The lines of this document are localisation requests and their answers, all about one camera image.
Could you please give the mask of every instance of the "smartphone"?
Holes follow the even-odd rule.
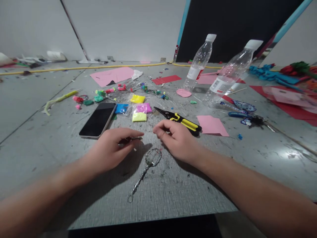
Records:
[[[116,103],[100,103],[79,132],[79,136],[98,139],[106,130],[116,107]]]

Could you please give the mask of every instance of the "bottle cap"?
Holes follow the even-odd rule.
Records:
[[[206,37],[206,41],[214,42],[214,40],[216,39],[216,36],[217,35],[215,34],[208,34]]]
[[[263,41],[260,40],[249,40],[249,42],[245,45],[245,48],[256,51],[262,43]]]

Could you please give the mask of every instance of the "table surface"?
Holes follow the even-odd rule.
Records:
[[[111,64],[138,63],[117,61]],[[74,62],[58,65],[64,68],[82,66]],[[196,123],[197,115],[220,118],[230,137],[201,134],[198,140],[202,144],[317,201],[317,164],[306,158],[305,155],[310,154],[308,151],[268,128],[249,129],[239,119],[228,117],[226,108],[206,108],[200,102],[203,94],[195,93],[189,98],[178,96],[175,91],[181,88],[184,80],[161,87],[148,77],[178,75],[184,79],[188,67],[145,65],[134,69],[144,72],[138,82],[145,82],[150,89],[165,91],[170,97],[170,100],[163,100],[137,91],[138,95],[146,96],[146,102],[150,103],[152,109],[157,106],[178,112]],[[21,69],[0,69],[1,72],[4,70],[12,72]],[[0,99],[5,103],[0,106],[1,198],[80,158],[91,148],[95,141],[82,139],[78,133],[97,107],[96,104],[83,106],[77,111],[75,102],[69,98],[54,105],[51,116],[37,110],[51,98],[79,88],[82,89],[80,94],[92,98],[93,91],[100,88],[89,75],[105,70],[108,69],[46,72],[38,73],[37,77],[20,76],[19,79],[15,75],[2,77],[4,82],[0,84]],[[216,70],[205,69],[204,72]],[[248,74],[244,80],[247,84],[235,84],[234,89],[247,89],[230,95],[231,98],[255,105],[258,115],[269,118],[279,129],[316,150],[316,128],[290,117],[248,87],[269,85],[270,82],[259,81]],[[131,95],[122,94],[118,102],[128,102]],[[197,104],[190,104],[190,100],[197,101]],[[144,146],[132,152],[118,167],[80,189],[61,209],[49,229],[78,229],[237,210],[211,180],[194,168],[176,161],[162,146],[152,133],[154,125],[163,119],[162,115],[154,112],[148,115],[147,122],[134,123],[131,117],[118,115],[117,120],[111,121],[109,128],[129,127],[143,131]],[[243,140],[238,139],[238,134],[242,134]],[[144,154],[151,148],[162,148],[162,159],[148,171],[133,202],[128,203],[127,197],[146,166]]]

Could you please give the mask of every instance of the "bottle label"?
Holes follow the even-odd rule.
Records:
[[[210,86],[210,90],[217,94],[222,94],[228,90],[228,86],[231,84],[225,81],[222,81],[219,77],[216,78],[216,81]]]
[[[191,66],[191,68],[188,71],[187,78],[192,80],[198,80],[202,72],[203,69],[195,69]]]

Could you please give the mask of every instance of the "forearm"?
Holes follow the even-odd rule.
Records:
[[[306,197],[228,157],[209,152],[197,168],[267,235],[297,236],[317,219],[317,206]]]
[[[61,168],[0,203],[0,237],[41,231],[76,189],[93,179],[82,160]]]

